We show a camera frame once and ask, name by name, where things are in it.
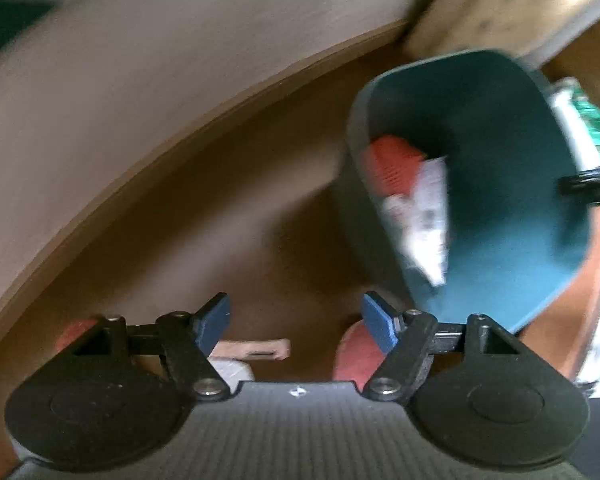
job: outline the plastic container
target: plastic container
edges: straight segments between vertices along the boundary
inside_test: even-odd
[[[482,50],[395,68],[360,91],[335,192],[347,238],[381,288],[441,322],[481,312],[515,332],[568,285],[586,254],[589,216],[581,199],[557,193],[557,179],[577,169],[549,88]],[[363,153],[382,134],[446,156],[445,285],[429,285],[398,252],[398,232],[372,192]]]

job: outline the ribbed gray surface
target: ribbed gray surface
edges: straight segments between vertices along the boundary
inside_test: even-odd
[[[290,392],[302,386],[304,396]],[[351,383],[245,383],[222,403],[195,408],[164,448],[123,468],[68,474],[25,464],[10,480],[573,479],[568,464],[520,474],[486,471],[444,455],[404,410]]]

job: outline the red mesh bag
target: red mesh bag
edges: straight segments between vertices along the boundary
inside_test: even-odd
[[[365,165],[376,193],[382,196],[410,195],[424,155],[405,140],[385,135],[365,152]]]

